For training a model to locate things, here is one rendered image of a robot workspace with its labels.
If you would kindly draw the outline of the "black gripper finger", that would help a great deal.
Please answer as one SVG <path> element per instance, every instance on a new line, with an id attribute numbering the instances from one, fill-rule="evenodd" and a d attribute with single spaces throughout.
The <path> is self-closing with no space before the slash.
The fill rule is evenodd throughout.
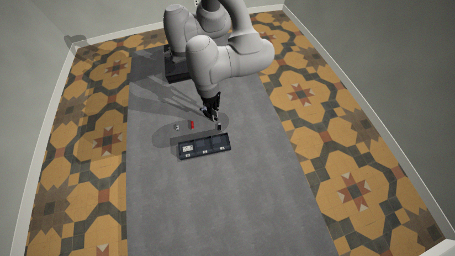
<path id="1" fill-rule="evenodd" d="M 218 117 L 218 107 L 219 107 L 219 104 L 220 104 L 220 91 L 218 92 L 218 98 L 216 101 L 214 101 L 213 103 L 213 107 L 212 107 L 212 110 L 213 110 L 213 115 Z"/>
<path id="2" fill-rule="evenodd" d="M 214 122 L 214 115 L 213 115 L 212 107 L 213 107 L 213 103 L 210 103 L 210 107 L 207 107 L 207 109 L 204 104 L 203 107 L 200 108 L 200 111 L 202 111 L 206 117 L 208 117 L 211 121 Z"/>

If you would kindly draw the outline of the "black rack of bins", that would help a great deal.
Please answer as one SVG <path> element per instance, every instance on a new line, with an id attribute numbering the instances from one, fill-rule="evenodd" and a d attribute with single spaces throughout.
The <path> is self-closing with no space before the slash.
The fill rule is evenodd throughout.
<path id="1" fill-rule="evenodd" d="M 195 143 L 195 144 L 194 144 Z M 193 145 L 192 151 L 183 152 L 183 147 Z M 179 159 L 185 160 L 231 150 L 228 133 L 178 142 Z"/>

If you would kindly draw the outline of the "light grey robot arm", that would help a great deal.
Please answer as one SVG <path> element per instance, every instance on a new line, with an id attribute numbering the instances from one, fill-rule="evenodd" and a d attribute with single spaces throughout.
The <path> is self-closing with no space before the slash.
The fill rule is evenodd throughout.
<path id="1" fill-rule="evenodd" d="M 227 34 L 231 21 L 227 46 L 217 46 L 212 39 Z M 170 46 L 164 57 L 172 57 L 174 64 L 187 61 L 203 98 L 216 96 L 220 81 L 261 72 L 274 60 L 272 43 L 253 28 L 243 0 L 201 0 L 193 13 L 172 4 L 165 9 L 163 24 Z"/>

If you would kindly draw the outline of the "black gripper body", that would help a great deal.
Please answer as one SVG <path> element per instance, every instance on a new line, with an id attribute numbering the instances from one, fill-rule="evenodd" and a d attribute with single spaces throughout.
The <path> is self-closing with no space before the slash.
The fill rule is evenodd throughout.
<path id="1" fill-rule="evenodd" d="M 214 101 L 216 101 L 218 98 L 218 93 L 216 94 L 216 96 L 212 97 L 212 98 L 203 98 L 201 97 L 202 101 L 203 101 L 203 105 L 205 104 L 205 107 L 210 107 L 210 103 L 214 103 Z"/>

